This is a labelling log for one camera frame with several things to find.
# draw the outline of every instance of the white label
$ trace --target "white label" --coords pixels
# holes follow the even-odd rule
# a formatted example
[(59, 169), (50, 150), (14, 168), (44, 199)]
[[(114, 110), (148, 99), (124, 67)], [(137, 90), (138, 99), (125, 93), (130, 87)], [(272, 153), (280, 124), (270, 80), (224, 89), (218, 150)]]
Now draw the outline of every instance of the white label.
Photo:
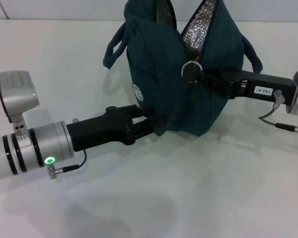
[(273, 89), (256, 86), (254, 93), (271, 96), (273, 94)]

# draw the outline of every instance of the white wall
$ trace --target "white wall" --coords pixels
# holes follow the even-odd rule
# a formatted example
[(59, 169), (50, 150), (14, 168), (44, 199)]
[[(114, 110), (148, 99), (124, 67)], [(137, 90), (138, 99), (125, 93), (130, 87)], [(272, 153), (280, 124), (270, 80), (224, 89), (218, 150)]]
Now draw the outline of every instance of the white wall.
[[(298, 0), (224, 0), (235, 21), (296, 21)], [(1, 0), (11, 19), (123, 20), (126, 0)], [(189, 20), (201, 0), (172, 0)]]

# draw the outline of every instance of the reflective insulated lining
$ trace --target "reflective insulated lining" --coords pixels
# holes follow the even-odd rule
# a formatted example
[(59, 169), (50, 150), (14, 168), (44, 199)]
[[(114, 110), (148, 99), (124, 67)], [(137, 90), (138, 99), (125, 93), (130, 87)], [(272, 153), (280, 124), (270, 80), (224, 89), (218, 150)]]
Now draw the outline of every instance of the reflective insulated lining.
[(196, 14), (188, 29), (183, 34), (183, 41), (187, 48), (200, 55), (208, 28), (212, 19), (216, 0), (206, 0)]

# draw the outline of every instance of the bag handle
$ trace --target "bag handle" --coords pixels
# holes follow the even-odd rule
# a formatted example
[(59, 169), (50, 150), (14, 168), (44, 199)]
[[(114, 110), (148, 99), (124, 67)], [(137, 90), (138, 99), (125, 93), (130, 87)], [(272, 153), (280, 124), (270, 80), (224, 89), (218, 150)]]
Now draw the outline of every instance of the bag handle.
[[(124, 22), (124, 24), (119, 28), (119, 30), (114, 35), (113, 39), (109, 42), (107, 46), (107, 50), (105, 53), (105, 57), (103, 59), (103, 65), (110, 69), (115, 61), (121, 56), (124, 52), (129, 37), (136, 27), (135, 21), (129, 20), (128, 22)], [(114, 47), (121, 42), (118, 49), (114, 52)]]
[(249, 61), (252, 63), (253, 72), (260, 73), (263, 70), (262, 62), (260, 61), (259, 57), (257, 56), (253, 46), (248, 41), (248, 39), (246, 39), (246, 37), (242, 36), (242, 41), (244, 44), (244, 54), (249, 59)]

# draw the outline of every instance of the green led ring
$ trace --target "green led ring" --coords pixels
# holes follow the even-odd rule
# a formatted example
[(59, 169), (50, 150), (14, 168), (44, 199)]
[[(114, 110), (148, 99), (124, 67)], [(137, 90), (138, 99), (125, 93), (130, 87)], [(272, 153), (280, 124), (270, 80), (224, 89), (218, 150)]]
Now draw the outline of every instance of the green led ring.
[(47, 164), (47, 165), (50, 165), (50, 164), (52, 164), (54, 162), (55, 162), (55, 158), (54, 157), (48, 157), (44, 161), (44, 163)]

